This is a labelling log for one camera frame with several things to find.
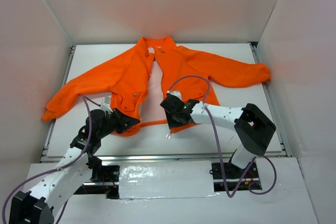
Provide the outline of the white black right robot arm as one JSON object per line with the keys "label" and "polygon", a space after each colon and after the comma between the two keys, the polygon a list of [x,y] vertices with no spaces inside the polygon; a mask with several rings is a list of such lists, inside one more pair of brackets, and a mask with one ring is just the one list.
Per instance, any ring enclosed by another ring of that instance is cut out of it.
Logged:
{"label": "white black right robot arm", "polygon": [[169,129],[192,124],[209,124],[236,132],[240,146],[224,167],[231,178],[241,177],[257,156],[264,156],[276,131],[274,123],[254,104],[243,108],[228,108],[189,99],[183,102],[168,94],[161,102]]}

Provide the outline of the orange zip-up jacket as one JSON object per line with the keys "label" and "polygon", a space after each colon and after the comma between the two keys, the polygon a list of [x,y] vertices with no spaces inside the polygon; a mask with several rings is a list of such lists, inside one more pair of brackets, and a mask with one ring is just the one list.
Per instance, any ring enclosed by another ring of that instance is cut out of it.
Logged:
{"label": "orange zip-up jacket", "polygon": [[110,92],[112,108],[140,119],[153,63],[162,71],[162,93],[177,90],[184,101],[219,105],[214,89],[207,85],[209,80],[227,88],[246,88],[271,80],[270,70],[263,63],[248,64],[177,46],[171,37],[143,37],[129,50],[67,82],[69,93],[61,108],[70,111],[81,95]]}

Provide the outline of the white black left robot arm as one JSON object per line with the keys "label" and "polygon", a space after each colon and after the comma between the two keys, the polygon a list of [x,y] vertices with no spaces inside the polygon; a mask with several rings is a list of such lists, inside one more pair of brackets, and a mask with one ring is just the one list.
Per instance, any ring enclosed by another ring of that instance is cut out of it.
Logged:
{"label": "white black left robot arm", "polygon": [[111,133],[122,134],[139,122],[118,109],[90,111],[60,162],[27,179],[30,182],[42,178],[28,191],[15,188],[11,192],[12,198],[6,200],[11,205],[9,218],[4,217],[3,223],[58,223],[57,214],[63,212],[79,187],[102,177],[102,161],[95,156],[101,140]]}

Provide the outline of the silver zipper pull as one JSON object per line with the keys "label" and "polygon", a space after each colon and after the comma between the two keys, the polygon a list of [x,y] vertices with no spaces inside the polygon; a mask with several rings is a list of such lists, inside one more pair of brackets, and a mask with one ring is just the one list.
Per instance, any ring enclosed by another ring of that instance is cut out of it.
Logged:
{"label": "silver zipper pull", "polygon": [[166,139],[170,139],[171,138],[171,136],[172,136],[172,131],[171,130],[169,130],[169,132],[167,133],[167,135],[166,135]]}

